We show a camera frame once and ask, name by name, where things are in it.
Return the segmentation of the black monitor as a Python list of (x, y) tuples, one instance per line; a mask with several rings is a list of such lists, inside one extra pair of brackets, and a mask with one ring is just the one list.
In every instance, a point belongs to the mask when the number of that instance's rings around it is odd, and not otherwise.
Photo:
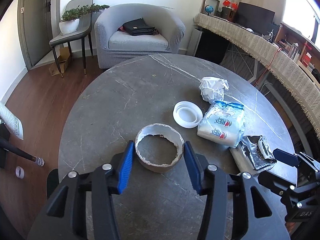
[(273, 27), (275, 12), (248, 3), (240, 2), (234, 23), (252, 29), (255, 33), (267, 34)]

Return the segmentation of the black handbag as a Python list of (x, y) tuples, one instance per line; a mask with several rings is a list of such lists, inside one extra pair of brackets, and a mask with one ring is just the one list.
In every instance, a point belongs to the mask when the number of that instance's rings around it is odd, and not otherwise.
[(124, 23), (123, 30), (131, 36), (159, 34), (158, 30), (155, 27), (147, 25), (143, 18)]

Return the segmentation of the white patterned tablecloth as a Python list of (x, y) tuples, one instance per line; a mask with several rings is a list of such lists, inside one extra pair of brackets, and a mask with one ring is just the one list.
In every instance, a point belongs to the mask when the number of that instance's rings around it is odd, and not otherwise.
[(18, 117), (16, 117), (2, 102), (0, 102), (1, 120), (8, 126), (11, 133), (18, 139), (23, 140), (23, 126)]

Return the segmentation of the black table leg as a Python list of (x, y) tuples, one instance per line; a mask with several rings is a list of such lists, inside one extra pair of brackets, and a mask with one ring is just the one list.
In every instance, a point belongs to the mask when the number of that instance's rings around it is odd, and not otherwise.
[(45, 162), (42, 158), (35, 157), (35, 156), (21, 150), (20, 148), (17, 148), (16, 146), (12, 145), (10, 142), (5, 140), (3, 137), (0, 138), (0, 147), (6, 151), (9, 151), (9, 152), (17, 155), (17, 156), (20, 156), (24, 159), (30, 160), (41, 167), (44, 166)]

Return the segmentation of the beige fringed table runner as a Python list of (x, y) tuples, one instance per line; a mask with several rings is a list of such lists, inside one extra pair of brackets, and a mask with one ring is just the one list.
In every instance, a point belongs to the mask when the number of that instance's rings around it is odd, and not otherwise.
[(274, 44), (223, 18), (198, 13), (194, 24), (227, 39), (258, 60), (300, 104), (319, 137), (319, 88), (298, 64)]

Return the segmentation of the white tape roll on floor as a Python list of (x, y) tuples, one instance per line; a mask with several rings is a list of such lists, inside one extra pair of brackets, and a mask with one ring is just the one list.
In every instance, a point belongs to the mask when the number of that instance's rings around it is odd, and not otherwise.
[(24, 169), (20, 166), (17, 166), (16, 170), (15, 170), (15, 174), (16, 174), (17, 178), (23, 179), (24, 178)]

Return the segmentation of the potted green bonsai plant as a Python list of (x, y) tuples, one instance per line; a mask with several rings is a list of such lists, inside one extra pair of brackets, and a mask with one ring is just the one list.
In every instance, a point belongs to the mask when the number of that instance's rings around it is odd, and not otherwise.
[(109, 5), (83, 5), (77, 8), (66, 10), (61, 16), (59, 22), (59, 28), (62, 35), (71, 34), (75, 32), (80, 23), (80, 17), (91, 14), (99, 13), (105, 9), (108, 9)]

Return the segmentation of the blue white tissue pack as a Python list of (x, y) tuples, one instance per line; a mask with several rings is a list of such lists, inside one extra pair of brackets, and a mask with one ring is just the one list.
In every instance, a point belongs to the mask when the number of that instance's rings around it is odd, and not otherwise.
[(197, 135), (236, 148), (245, 131), (244, 105), (216, 100), (197, 127)]

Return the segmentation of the crumpled white paper ball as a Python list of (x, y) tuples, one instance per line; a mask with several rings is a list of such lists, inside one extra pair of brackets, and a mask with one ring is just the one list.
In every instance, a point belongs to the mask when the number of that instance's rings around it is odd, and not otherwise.
[(203, 77), (199, 89), (204, 101), (213, 104), (216, 100), (224, 100), (226, 90), (229, 90), (228, 81), (217, 77)]

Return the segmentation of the grey dining chair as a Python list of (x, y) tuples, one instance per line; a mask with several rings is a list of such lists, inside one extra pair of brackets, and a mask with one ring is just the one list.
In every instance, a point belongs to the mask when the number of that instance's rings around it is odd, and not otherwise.
[(59, 71), (61, 77), (63, 77), (63, 73), (61, 72), (60, 63), (58, 62), (57, 54), (55, 47), (62, 45), (64, 43), (68, 44), (69, 53), (72, 56), (72, 49), (70, 42), (81, 40), (81, 51), (82, 51), (82, 64), (84, 68), (84, 74), (87, 74), (86, 68), (86, 50), (85, 50), (85, 38), (89, 39), (89, 47), (91, 51), (91, 55), (93, 56), (93, 48), (92, 48), (92, 39), (91, 39), (91, 31), (92, 31), (92, 14), (86, 14), (80, 16), (76, 20), (71, 21), (63, 21), (59, 22), (60, 34), (54, 37), (49, 41), (49, 45), (52, 48), (55, 66)]

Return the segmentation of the cardboard box on floor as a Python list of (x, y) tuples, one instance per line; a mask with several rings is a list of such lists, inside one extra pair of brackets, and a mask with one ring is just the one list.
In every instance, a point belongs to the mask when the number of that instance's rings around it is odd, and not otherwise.
[[(61, 73), (63, 74), (71, 64), (72, 58), (71, 58), (68, 47), (61, 48), (59, 52), (60, 52), (60, 55), (57, 57), (57, 60), (60, 65)], [(55, 62), (50, 65), (49, 73), (51, 76), (60, 74)]]

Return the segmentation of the black silver wrapper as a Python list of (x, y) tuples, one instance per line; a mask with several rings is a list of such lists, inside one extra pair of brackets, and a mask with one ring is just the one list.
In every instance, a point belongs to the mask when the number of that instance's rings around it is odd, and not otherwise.
[(265, 136), (246, 135), (242, 137), (241, 143), (242, 151), (248, 158), (254, 171), (262, 172), (270, 170), (277, 163)]

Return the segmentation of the small blue globe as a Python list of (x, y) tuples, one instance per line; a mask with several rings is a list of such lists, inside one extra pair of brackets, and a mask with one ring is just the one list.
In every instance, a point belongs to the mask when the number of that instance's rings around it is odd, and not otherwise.
[(204, 7), (204, 10), (208, 16), (214, 12), (214, 8), (209, 4)]

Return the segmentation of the wooden picture frame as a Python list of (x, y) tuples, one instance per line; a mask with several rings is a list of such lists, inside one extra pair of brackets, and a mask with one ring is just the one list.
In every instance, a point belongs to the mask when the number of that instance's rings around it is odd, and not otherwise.
[(220, 5), (219, 0), (203, 0), (200, 13), (215, 16)]

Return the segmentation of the large white plastic lid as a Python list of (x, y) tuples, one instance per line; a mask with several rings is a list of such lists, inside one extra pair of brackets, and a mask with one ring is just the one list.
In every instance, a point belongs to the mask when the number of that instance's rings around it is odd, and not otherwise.
[(197, 127), (203, 118), (201, 109), (189, 101), (176, 103), (172, 115), (179, 126), (188, 129)]

